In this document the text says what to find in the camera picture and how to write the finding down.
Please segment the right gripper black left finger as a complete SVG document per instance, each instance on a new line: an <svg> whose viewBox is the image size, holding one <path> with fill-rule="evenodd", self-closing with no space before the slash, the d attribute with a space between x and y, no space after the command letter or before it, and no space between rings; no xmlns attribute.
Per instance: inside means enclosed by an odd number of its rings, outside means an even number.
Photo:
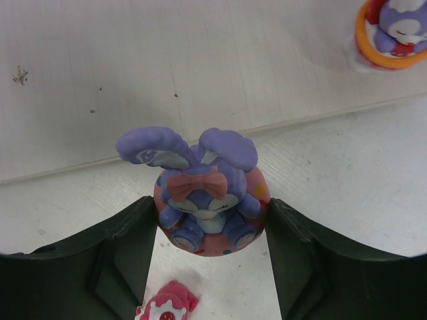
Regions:
<svg viewBox="0 0 427 320"><path fill-rule="evenodd" d="M32 253L1 256L2 319L133 319L155 233L152 197Z"/></svg>

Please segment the purple bunny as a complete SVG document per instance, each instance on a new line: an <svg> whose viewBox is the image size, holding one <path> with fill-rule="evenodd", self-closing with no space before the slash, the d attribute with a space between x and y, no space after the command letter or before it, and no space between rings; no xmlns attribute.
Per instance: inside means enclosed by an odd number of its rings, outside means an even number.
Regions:
<svg viewBox="0 0 427 320"><path fill-rule="evenodd" d="M426 1L366 1L344 43L358 72L397 71L426 60Z"/></svg>
<svg viewBox="0 0 427 320"><path fill-rule="evenodd" d="M153 198L159 227L176 247L219 257L262 234L270 191L251 139L211 128L189 145L174 130L153 126L128 131L116 150L131 164L163 169Z"/></svg>

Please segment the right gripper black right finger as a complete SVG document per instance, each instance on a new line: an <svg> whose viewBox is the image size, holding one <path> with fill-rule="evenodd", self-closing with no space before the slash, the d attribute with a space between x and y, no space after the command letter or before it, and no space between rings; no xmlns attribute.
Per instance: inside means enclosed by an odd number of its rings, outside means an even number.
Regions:
<svg viewBox="0 0 427 320"><path fill-rule="evenodd" d="M266 235L282 319L425 319L426 256L351 240L279 199Z"/></svg>

